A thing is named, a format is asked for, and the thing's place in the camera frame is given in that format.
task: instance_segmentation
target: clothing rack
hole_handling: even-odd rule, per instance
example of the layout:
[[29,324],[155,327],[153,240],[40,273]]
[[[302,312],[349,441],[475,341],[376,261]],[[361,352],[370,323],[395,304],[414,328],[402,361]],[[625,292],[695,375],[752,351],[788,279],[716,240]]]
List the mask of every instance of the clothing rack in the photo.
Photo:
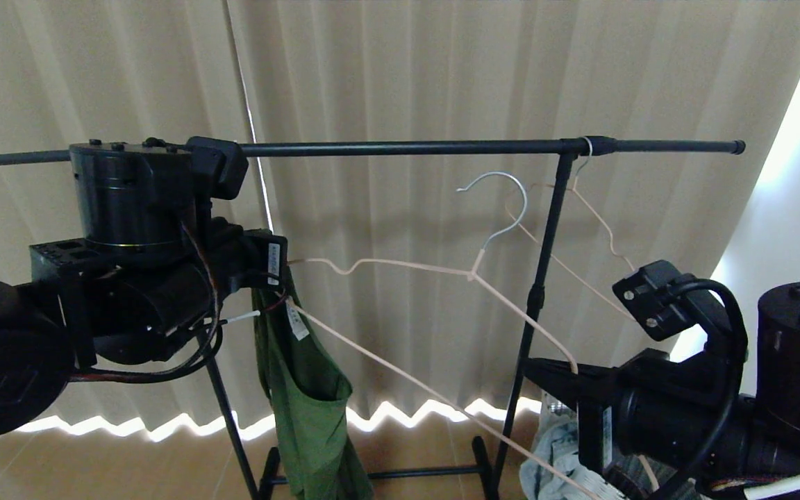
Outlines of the clothing rack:
[[[405,156],[405,155],[515,155],[515,154],[553,154],[559,155],[558,170],[555,174],[555,186],[551,194],[549,215],[542,238],[542,249],[533,285],[526,300],[526,314],[534,321],[539,320],[540,311],[545,304],[545,278],[549,270],[551,251],[558,233],[561,209],[564,205],[569,175],[572,164],[579,156],[602,156],[623,152],[715,152],[739,155],[745,151],[746,144],[742,140],[730,142],[707,142],[707,140],[616,140],[604,136],[587,136],[576,139],[559,140],[439,140],[439,142],[314,142],[314,143],[275,143],[275,144],[243,144],[242,152],[249,158],[287,158],[287,156]],[[57,151],[39,151],[40,161],[52,161],[50,156]],[[524,323],[520,349],[517,352],[514,380],[508,397],[508,412],[502,426],[502,434],[510,437],[514,427],[517,400],[520,398],[524,384],[524,364],[530,357],[533,344],[533,326]],[[257,487],[249,461],[242,448],[238,428],[233,420],[231,405],[224,389],[215,360],[210,361],[209,378],[219,407],[225,418],[229,437],[236,453],[242,477],[247,482],[250,497],[253,500],[270,500],[276,485],[286,484],[286,478],[277,476],[280,456],[279,450],[272,447],[267,454],[264,471]],[[499,443],[495,463],[490,463],[486,445],[480,436],[471,441],[475,465],[425,467],[419,469],[398,469],[397,471],[374,472],[369,474],[372,480],[387,478],[409,478],[422,476],[444,476],[457,474],[478,474],[483,486],[483,496],[488,500],[499,499],[499,481],[505,459],[508,455],[508,444]]]

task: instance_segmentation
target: tiled floor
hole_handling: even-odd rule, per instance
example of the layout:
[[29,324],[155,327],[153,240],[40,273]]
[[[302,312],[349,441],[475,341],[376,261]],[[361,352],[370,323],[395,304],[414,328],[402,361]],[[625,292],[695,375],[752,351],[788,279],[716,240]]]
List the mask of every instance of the tiled floor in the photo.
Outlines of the tiled floor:
[[[538,416],[518,415],[514,438],[528,446]],[[495,423],[499,429],[501,423]],[[472,465],[471,439],[482,435],[471,422],[454,424],[431,414],[407,429],[386,420],[373,433],[351,428],[364,466],[370,471],[436,465]],[[485,436],[492,455],[494,437]],[[247,441],[245,449],[256,478],[267,450],[276,444],[273,431]],[[522,498],[517,468],[522,458],[509,453],[502,475],[502,498]],[[483,498],[477,475],[395,478],[374,481],[378,498]],[[245,498],[245,484],[225,431],[196,436],[178,431],[153,443],[146,437],[115,437],[105,431],[69,436],[62,431],[11,433],[0,437],[0,500],[66,498]],[[290,498],[277,486],[274,498]]]

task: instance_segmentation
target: green garment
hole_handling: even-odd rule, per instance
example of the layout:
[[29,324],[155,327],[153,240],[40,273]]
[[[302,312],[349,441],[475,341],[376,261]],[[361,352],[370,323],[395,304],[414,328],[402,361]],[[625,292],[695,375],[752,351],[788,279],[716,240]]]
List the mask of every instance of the green garment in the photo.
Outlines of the green garment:
[[[286,274],[286,287],[301,305],[292,277]],[[253,290],[258,310],[276,300],[273,292]],[[307,317],[283,305],[261,314],[255,321],[255,351],[293,496],[299,500],[372,498],[372,484],[347,439],[345,406],[353,388],[317,341]]]

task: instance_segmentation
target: curtain fold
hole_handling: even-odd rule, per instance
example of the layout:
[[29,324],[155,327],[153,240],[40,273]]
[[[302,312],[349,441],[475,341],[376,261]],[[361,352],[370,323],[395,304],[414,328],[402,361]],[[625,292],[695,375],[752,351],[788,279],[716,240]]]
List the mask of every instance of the curtain fold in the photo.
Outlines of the curtain fold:
[[[191,135],[250,142],[536,139],[746,140],[742,156],[594,158],[578,189],[635,265],[664,258],[708,275],[758,177],[800,74],[800,3],[2,2],[0,152],[91,137]],[[519,196],[476,175],[551,183],[556,156],[263,158],[276,232],[290,258],[364,257],[469,269],[510,224]],[[0,167],[0,279],[28,281],[28,244],[82,234],[66,164]],[[542,236],[550,190],[533,187],[525,227]],[[266,226],[257,164],[238,199],[216,202]],[[524,307],[538,248],[497,238],[481,274]],[[599,289],[628,273],[568,196],[555,255]],[[523,321],[456,276],[362,266],[339,276],[293,268],[307,309],[467,404],[504,406]],[[228,299],[225,314],[251,307]],[[540,320],[578,360],[619,364],[650,342],[552,263]],[[321,339],[352,380],[350,405],[412,414],[426,396]],[[242,425],[269,414],[251,324],[226,329],[219,363]],[[661,344],[670,348],[670,344]],[[537,336],[533,354],[558,352]],[[71,384],[47,415],[147,427],[187,412],[212,421],[206,376],[149,387]]]

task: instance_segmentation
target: sticker label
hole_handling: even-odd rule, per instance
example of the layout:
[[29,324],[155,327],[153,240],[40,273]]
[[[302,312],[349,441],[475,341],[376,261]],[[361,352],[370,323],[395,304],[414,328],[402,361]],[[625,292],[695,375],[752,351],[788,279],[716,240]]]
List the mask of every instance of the sticker label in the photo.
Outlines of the sticker label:
[[289,317],[289,325],[292,327],[292,334],[295,335],[296,339],[302,340],[310,335],[308,327],[305,326],[304,321],[301,319],[301,313],[289,304],[286,304],[286,315]]
[[[280,246],[279,243],[267,244],[267,272],[270,274],[280,275]],[[279,285],[280,282],[273,278],[267,278],[267,284]]]
[[603,411],[603,468],[613,462],[613,407],[607,406]]

